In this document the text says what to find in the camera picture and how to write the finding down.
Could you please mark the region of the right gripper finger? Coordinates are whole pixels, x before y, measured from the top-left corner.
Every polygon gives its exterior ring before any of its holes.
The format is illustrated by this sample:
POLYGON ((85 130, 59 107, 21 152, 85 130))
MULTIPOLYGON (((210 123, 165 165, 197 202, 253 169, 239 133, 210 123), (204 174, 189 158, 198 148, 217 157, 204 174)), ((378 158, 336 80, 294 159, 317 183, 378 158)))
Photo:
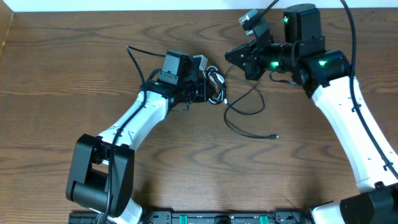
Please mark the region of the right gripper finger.
POLYGON ((245 70, 244 64, 246 63, 247 57, 246 57, 244 51, 239 50, 239 49, 238 50, 236 50, 236 49, 230 50, 230 51, 225 52, 224 57, 229 63, 237 66, 241 70, 245 70))
POLYGON ((251 53, 253 50, 255 50, 257 47, 257 42, 247 42, 243 45, 240 45, 239 47, 236 47, 233 50, 230 50, 230 53, 236 53, 236 52, 241 52, 241 53, 251 53))

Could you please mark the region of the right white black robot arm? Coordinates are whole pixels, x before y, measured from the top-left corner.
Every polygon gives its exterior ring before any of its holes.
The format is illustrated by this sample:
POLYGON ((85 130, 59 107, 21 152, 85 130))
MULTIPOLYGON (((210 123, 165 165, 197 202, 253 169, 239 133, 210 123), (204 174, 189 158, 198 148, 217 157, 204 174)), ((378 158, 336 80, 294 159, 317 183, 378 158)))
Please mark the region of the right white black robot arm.
POLYGON ((285 42, 273 41, 264 12, 239 22, 251 40, 227 51, 226 60, 248 80, 265 72, 292 75, 331 124, 349 160, 359 194, 312 207, 297 223, 396 223, 397 154, 373 118, 355 75, 355 57, 327 50, 314 4, 284 10, 285 42))

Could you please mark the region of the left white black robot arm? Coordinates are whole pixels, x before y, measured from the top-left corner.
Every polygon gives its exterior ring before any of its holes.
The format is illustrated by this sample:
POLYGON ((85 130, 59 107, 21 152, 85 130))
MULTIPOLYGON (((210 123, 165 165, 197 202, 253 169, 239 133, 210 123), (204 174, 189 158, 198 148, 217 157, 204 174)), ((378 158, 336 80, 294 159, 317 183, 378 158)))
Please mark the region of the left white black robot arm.
POLYGON ((95 214, 70 215, 70 223, 139 223, 143 209, 131 198, 136 150, 179 103, 206 102, 215 92, 204 55, 168 50, 162 58, 162 68, 141 77, 135 102, 112 126, 77 140, 66 198, 95 214))

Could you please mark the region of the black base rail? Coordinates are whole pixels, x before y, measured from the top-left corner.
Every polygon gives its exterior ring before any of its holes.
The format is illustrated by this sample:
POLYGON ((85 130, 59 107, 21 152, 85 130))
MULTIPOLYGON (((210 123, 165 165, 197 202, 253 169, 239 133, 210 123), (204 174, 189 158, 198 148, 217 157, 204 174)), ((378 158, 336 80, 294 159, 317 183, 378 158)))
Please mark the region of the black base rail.
POLYGON ((310 217, 294 210, 276 210, 270 213, 177 213, 151 211, 143 214, 141 224, 309 224, 310 217))

